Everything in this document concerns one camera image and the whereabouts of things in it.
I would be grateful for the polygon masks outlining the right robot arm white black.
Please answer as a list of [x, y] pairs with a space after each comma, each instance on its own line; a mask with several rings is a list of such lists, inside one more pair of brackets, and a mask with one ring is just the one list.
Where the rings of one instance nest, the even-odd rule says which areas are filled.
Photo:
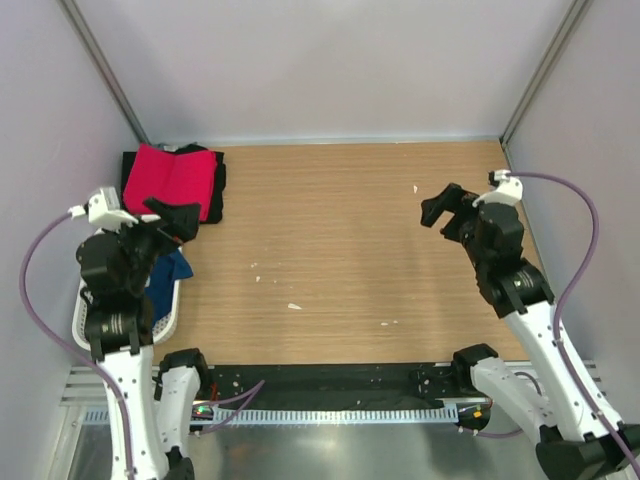
[[626, 423], [595, 384], [556, 316], [546, 278], [523, 255], [521, 197], [520, 187], [477, 195], [451, 183], [421, 203], [425, 227], [451, 213], [441, 234], [465, 250], [481, 296], [517, 337], [544, 392], [509, 373], [485, 344], [455, 353], [451, 384], [462, 395], [479, 391], [494, 400], [529, 438], [549, 479], [601, 479], [636, 468], [638, 425]]

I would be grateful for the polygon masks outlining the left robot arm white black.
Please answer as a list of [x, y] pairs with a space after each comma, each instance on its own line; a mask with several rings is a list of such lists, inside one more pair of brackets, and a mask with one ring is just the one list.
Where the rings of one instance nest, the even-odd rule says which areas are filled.
[[114, 479], [192, 479], [187, 451], [193, 403], [210, 396], [212, 376], [197, 348], [154, 358], [153, 305], [145, 293], [159, 257], [193, 240], [198, 203], [145, 200], [146, 220], [120, 213], [80, 244], [86, 287], [84, 335], [107, 395]]

